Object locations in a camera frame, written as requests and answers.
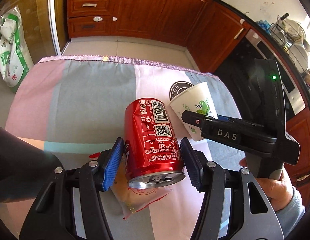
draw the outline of green and white bag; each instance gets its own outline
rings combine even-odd
[[[6,84],[16,92],[34,64],[24,39],[18,7],[2,15],[0,21],[0,71]]]

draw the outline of black countertop edge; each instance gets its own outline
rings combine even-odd
[[[303,79],[303,77],[301,76],[301,74],[299,73],[299,71],[297,70],[294,62],[292,61],[292,59],[289,57],[289,55],[282,49],[282,47],[279,46],[279,44],[268,34],[266,33],[257,23],[255,23],[252,19],[250,19],[247,15],[243,14],[241,11],[237,10],[236,8],[232,7],[231,5],[229,5],[228,3],[223,2],[222,0],[214,0],[217,3],[225,6],[226,8],[228,8],[229,10],[231,10],[232,12],[234,12],[235,14],[239,15],[242,19],[244,19],[245,21],[247,21],[252,27],[254,27],[257,31],[259,31],[261,34],[263,35],[263,38],[265,40],[267,40],[268,42],[270,42],[275,49],[277,50],[277,52],[282,56],[282,58],[286,61],[287,65],[289,66],[290,70],[293,72],[293,74],[295,75],[299,85],[301,86],[301,89],[303,92],[303,94],[305,95],[305,97],[307,98],[307,102],[308,102],[308,107],[310,110],[310,95],[309,95],[309,89]]]

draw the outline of sleeve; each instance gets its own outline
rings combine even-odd
[[[276,212],[285,238],[305,213],[305,207],[302,205],[299,191],[294,186],[293,191],[294,193],[290,203],[284,209]]]

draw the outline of purple trim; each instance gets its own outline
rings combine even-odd
[[[203,76],[209,76],[212,78],[215,78],[220,81],[219,77],[214,76],[211,73],[201,73],[196,70],[176,66],[176,65],[170,65],[162,62],[155,62],[150,60],[144,60],[144,59],[137,59],[137,58],[129,58],[129,57],[117,57],[117,56],[90,56],[90,55],[84,55],[84,56],[52,56],[52,57],[44,57],[42,58],[39,63],[47,62],[47,61],[53,61],[53,60],[76,60],[76,61],[105,61],[105,62],[114,62],[114,63],[121,63],[121,64],[130,64],[130,65],[147,65],[147,66],[156,66],[156,67],[162,67],[162,68],[168,68],[172,70],[180,70],[180,71],[187,71]]]

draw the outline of snack package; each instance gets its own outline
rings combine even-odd
[[[97,159],[99,154],[100,153],[91,155],[90,158]],[[125,176],[124,156],[119,165],[111,190],[122,207],[124,219],[127,219],[131,214],[142,210],[149,204],[162,199],[173,191],[169,186],[149,189],[129,187]]]
[[[16,6],[0,17],[0,71],[6,84],[16,92],[33,66]]]

